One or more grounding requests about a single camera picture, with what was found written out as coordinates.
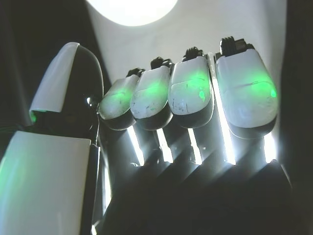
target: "circular lamp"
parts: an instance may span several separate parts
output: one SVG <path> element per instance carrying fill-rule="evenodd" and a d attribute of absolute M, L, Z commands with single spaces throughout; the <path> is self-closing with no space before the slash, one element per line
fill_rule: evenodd
<path fill-rule="evenodd" d="M 177 0 L 87 0 L 101 15 L 121 25 L 140 26 L 161 19 Z"/>

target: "white plastic shell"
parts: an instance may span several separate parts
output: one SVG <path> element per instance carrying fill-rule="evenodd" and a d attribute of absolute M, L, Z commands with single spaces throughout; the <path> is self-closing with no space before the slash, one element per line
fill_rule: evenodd
<path fill-rule="evenodd" d="M 51 61 L 29 111 L 61 112 L 79 43 L 67 43 Z"/>
<path fill-rule="evenodd" d="M 99 104 L 99 114 L 102 119 L 113 119 L 129 110 L 138 80 L 137 75 L 131 75 L 114 82 Z"/>
<path fill-rule="evenodd" d="M 1 235 L 78 235 L 90 140 L 18 131 L 0 164 Z"/>
<path fill-rule="evenodd" d="M 159 113 L 167 102 L 170 69 L 166 66 L 145 71 L 131 99 L 131 112 L 137 119 Z"/>
<path fill-rule="evenodd" d="M 228 122 L 253 128 L 274 120 L 277 90 L 256 50 L 222 56 L 216 62 L 216 74 Z"/>
<path fill-rule="evenodd" d="M 168 91 L 173 114 L 187 115 L 205 108 L 211 99 L 207 60 L 203 56 L 177 63 Z"/>

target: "round ceiling light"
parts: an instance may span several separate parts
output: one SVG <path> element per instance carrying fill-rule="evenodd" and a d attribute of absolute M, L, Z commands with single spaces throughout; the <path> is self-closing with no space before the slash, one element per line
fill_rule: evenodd
<path fill-rule="evenodd" d="M 161 19 L 177 0 L 87 0 L 101 15 L 126 26 L 140 26 Z"/>

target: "glowing green spot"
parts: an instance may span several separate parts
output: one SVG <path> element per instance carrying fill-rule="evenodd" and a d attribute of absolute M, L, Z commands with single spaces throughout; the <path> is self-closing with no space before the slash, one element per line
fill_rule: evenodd
<path fill-rule="evenodd" d="M 200 99 L 202 99 L 203 102 L 205 101 L 205 95 L 204 95 L 203 91 L 199 92 L 199 97 L 200 97 Z"/>
<path fill-rule="evenodd" d="M 272 96 L 272 97 L 276 97 L 276 96 L 277 96 L 276 91 L 275 91 L 275 90 L 271 90 L 271 92 L 270 92 L 270 96 Z"/>
<path fill-rule="evenodd" d="M 32 123 L 35 123 L 35 122 L 36 122 L 37 117 L 36 117 L 36 115 L 34 114 L 34 112 L 30 112 L 30 119 L 31 119 Z"/>

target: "dark background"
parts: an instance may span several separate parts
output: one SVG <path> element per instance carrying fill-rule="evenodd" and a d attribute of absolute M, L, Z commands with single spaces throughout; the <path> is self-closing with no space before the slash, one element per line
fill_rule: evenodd
<path fill-rule="evenodd" d="M 291 203 L 301 217 L 295 226 L 307 234 L 313 209 L 312 9 L 312 1 L 288 1 L 279 142 L 279 161 L 293 186 Z M 71 41 L 96 55 L 106 92 L 110 82 L 105 61 L 83 0 L 0 1 L 1 128 L 30 124 L 28 108 L 41 78 L 59 49 Z M 0 132 L 0 159 L 11 136 L 9 131 Z"/>

